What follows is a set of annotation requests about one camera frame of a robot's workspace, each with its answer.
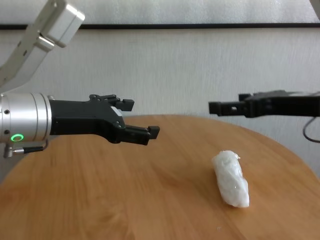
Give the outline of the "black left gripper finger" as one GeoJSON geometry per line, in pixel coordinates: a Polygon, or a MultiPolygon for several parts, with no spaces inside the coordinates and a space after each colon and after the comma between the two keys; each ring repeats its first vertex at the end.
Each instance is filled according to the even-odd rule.
{"type": "Polygon", "coordinates": [[[159,126],[143,128],[126,125],[122,132],[122,142],[146,146],[149,140],[155,140],[158,137],[159,132],[159,126]]]}
{"type": "Polygon", "coordinates": [[[131,112],[135,104],[135,102],[132,99],[120,99],[115,94],[102,96],[97,94],[91,94],[89,96],[89,99],[92,101],[107,102],[116,109],[125,112],[131,112]]]}

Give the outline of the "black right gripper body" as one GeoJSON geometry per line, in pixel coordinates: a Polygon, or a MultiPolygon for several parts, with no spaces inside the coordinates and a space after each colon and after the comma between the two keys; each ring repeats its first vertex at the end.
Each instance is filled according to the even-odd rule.
{"type": "Polygon", "coordinates": [[[318,117],[320,115],[320,94],[275,90],[258,92],[245,100],[244,116],[300,116],[318,117]]]}

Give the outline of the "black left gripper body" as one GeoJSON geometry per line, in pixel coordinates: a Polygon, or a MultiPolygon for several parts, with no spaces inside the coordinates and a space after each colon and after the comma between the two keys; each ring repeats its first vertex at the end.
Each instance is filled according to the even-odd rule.
{"type": "Polygon", "coordinates": [[[50,100],[50,135],[97,135],[112,144],[121,142],[125,103],[116,95],[91,94],[88,101],[50,100]]]}

